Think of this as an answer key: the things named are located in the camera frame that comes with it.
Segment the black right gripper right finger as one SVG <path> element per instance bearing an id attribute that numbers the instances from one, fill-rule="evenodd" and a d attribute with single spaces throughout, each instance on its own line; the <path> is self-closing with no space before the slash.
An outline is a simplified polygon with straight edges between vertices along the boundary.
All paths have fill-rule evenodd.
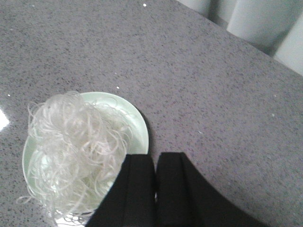
<path id="1" fill-rule="evenodd" d="M 161 153 L 157 164 L 160 227 L 264 227 L 222 196 L 185 153 Z"/>

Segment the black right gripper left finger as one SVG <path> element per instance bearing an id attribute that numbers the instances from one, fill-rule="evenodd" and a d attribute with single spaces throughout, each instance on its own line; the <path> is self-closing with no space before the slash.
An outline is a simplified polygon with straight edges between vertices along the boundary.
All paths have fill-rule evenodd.
<path id="1" fill-rule="evenodd" d="M 155 226 L 155 172 L 149 155 L 127 155 L 88 227 Z"/>

